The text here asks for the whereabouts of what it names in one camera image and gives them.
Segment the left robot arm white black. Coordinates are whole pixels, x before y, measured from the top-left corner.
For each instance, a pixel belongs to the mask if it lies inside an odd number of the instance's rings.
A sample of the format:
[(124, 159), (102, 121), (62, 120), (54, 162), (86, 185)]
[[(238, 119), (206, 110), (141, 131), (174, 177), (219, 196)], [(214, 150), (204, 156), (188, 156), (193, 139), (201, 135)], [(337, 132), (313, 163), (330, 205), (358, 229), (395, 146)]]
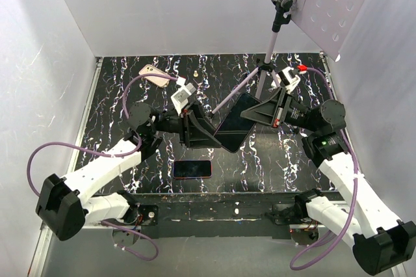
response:
[(160, 146), (159, 132), (177, 133), (187, 148), (219, 148), (216, 129), (198, 103), (187, 104), (181, 112), (158, 112), (145, 103), (129, 108), (129, 131), (108, 153), (96, 153), (86, 166), (59, 177), (47, 177), (38, 195), (36, 214), (60, 241), (76, 235), (84, 225), (107, 219), (133, 224), (139, 203), (125, 191), (96, 196), (98, 190), (126, 170), (139, 165)]

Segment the tripod stand silver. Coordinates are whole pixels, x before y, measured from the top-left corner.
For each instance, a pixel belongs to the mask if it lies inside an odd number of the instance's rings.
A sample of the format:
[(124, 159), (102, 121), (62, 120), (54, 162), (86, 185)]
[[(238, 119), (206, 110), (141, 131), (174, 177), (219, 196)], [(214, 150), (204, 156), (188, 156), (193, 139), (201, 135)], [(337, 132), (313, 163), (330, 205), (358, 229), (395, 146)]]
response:
[(247, 85), (247, 83), (255, 75), (260, 73), (260, 78), (257, 83), (257, 90), (255, 97), (260, 98), (261, 92), (263, 90), (263, 85), (266, 78), (266, 72), (270, 72), (275, 84), (278, 84), (278, 76), (274, 65), (272, 65), (272, 54), (274, 52), (274, 47), (276, 45), (276, 40), (278, 33), (280, 32), (282, 25), (287, 25), (291, 20), (291, 8), (294, 6), (296, 0), (272, 0), (272, 4), (275, 8), (274, 21), (272, 23), (272, 35), (268, 48), (266, 50), (265, 58), (263, 61), (259, 61), (255, 69), (250, 72), (245, 79), (242, 80), (229, 95), (227, 95), (210, 113), (209, 117), (212, 118), (234, 95), (236, 95), (241, 88)]

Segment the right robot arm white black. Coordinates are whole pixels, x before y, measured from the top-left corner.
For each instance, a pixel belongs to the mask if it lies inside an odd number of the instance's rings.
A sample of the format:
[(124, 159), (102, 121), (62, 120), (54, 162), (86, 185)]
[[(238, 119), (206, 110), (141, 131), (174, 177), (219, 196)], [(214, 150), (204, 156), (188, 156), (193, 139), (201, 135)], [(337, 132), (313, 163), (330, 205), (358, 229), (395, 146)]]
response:
[(295, 197), (295, 218), (305, 224), (316, 220), (324, 225), (336, 236), (327, 251), (344, 242), (358, 265), (375, 276), (412, 258), (415, 223), (403, 222), (359, 172), (356, 156), (342, 136), (345, 114), (344, 105), (335, 99), (309, 108), (279, 87), (270, 98), (240, 115), (273, 128), (286, 123), (310, 132), (302, 139), (305, 154), (335, 185), (349, 211), (313, 189)]

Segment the pink phone case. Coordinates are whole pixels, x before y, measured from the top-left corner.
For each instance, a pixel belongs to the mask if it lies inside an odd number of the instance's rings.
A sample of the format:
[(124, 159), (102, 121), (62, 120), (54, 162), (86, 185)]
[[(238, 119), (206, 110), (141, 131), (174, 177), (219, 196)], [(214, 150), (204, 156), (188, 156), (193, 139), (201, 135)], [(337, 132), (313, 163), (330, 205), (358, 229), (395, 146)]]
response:
[(145, 79), (149, 82), (153, 83), (154, 85), (164, 88), (168, 86), (170, 79), (168, 78), (169, 75), (157, 67), (147, 64), (145, 65), (140, 71), (139, 75), (146, 75)]

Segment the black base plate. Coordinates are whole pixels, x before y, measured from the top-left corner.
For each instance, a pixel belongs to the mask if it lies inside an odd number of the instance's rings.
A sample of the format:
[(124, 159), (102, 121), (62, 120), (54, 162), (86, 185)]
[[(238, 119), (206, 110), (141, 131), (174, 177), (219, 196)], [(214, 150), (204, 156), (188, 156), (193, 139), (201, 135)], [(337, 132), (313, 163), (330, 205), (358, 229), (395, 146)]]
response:
[(322, 224), (300, 219), (294, 192), (134, 194), (138, 227), (153, 239), (174, 237), (271, 237), (301, 232), (317, 237)]

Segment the black smartphone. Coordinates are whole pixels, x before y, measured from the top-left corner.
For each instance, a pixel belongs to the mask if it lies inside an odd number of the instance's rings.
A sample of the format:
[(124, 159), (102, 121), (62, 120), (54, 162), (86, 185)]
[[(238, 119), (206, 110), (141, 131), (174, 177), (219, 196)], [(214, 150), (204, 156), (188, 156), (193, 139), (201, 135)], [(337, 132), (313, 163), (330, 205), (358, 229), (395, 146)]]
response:
[(211, 176), (212, 167), (209, 160), (186, 160), (174, 162), (174, 179), (210, 178)]
[(214, 133), (214, 138), (221, 143), (223, 149), (236, 153), (252, 132), (255, 122), (241, 117), (241, 112), (249, 109), (260, 101), (249, 93), (239, 96), (222, 123)]

